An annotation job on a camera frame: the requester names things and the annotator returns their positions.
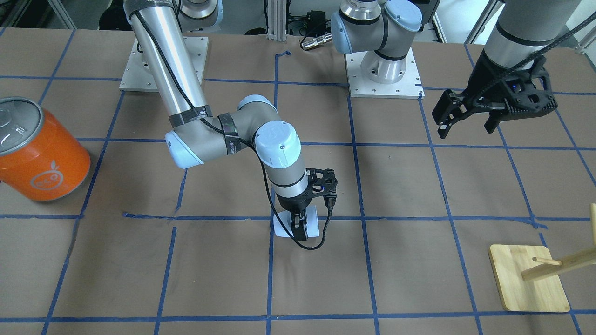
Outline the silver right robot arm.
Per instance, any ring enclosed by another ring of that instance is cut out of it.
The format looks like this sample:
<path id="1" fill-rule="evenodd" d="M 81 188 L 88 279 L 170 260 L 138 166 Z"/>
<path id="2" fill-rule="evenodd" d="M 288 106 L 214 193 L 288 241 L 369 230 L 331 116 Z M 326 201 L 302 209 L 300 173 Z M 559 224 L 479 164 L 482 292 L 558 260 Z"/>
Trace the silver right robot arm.
<path id="1" fill-rule="evenodd" d="M 311 181 L 296 130 L 261 95 L 243 99 L 236 112 L 214 117 L 196 76 L 183 32 L 219 23 L 219 0 L 126 0 L 123 8 L 168 109 L 165 136 L 177 166 L 187 169 L 245 147 L 255 149 L 296 241 L 307 239 Z"/>

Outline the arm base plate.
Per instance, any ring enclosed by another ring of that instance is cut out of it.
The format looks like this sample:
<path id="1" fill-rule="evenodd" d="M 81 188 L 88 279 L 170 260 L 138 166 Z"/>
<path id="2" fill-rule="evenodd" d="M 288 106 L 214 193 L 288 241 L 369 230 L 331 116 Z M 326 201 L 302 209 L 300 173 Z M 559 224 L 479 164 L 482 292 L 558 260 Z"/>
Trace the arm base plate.
<path id="1" fill-rule="evenodd" d="M 381 58 L 374 51 L 345 54 L 351 97 L 424 98 L 425 93 L 413 55 L 398 61 Z"/>
<path id="2" fill-rule="evenodd" d="M 206 65 L 209 39 L 206 37 L 185 37 L 184 43 L 191 57 L 191 63 L 200 82 Z M 137 40 L 132 45 L 119 89 L 122 91 L 157 93 L 158 88 L 143 53 L 137 50 Z"/>

